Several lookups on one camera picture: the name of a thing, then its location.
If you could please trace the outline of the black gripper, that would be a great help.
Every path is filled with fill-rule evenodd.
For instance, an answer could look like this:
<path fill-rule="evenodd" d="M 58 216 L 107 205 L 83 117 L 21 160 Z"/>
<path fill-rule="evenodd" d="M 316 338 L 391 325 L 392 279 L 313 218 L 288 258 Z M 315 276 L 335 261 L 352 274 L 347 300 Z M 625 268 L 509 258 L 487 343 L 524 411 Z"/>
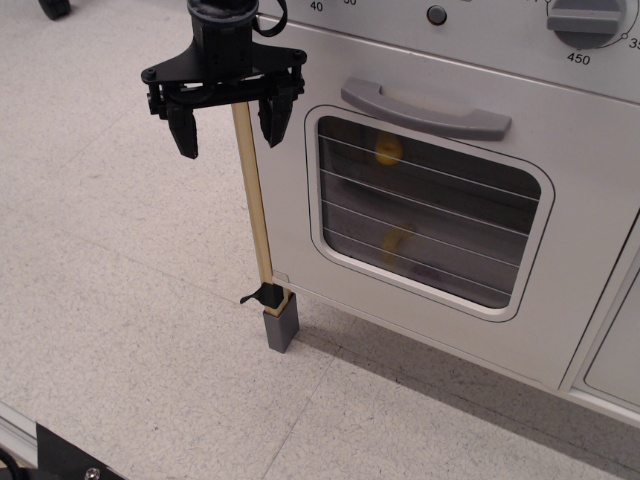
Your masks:
<path fill-rule="evenodd" d="M 287 15 L 270 30 L 256 9 L 191 9 L 193 40 L 180 55 L 145 69 L 149 109 L 166 119 L 180 154 L 198 156 L 193 109 L 259 101 L 262 134 L 273 148 L 284 139 L 293 102 L 304 92 L 300 49 L 256 43 L 253 33 L 279 34 Z"/>

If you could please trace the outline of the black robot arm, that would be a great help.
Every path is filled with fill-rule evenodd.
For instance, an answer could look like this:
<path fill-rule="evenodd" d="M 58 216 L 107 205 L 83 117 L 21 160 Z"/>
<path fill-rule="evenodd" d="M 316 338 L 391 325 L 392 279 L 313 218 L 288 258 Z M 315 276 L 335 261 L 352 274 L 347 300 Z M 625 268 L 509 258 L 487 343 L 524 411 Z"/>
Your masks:
<path fill-rule="evenodd" d="M 307 55 L 299 49 L 253 41 L 274 37 L 288 20 L 286 3 L 276 25 L 259 27 L 257 1 L 189 1 L 193 40 L 180 55 L 141 72 L 150 113 L 168 122 L 181 155 L 198 156 L 194 111 L 256 101 L 262 134 L 271 147 L 285 135 L 293 103 L 304 93 Z"/>

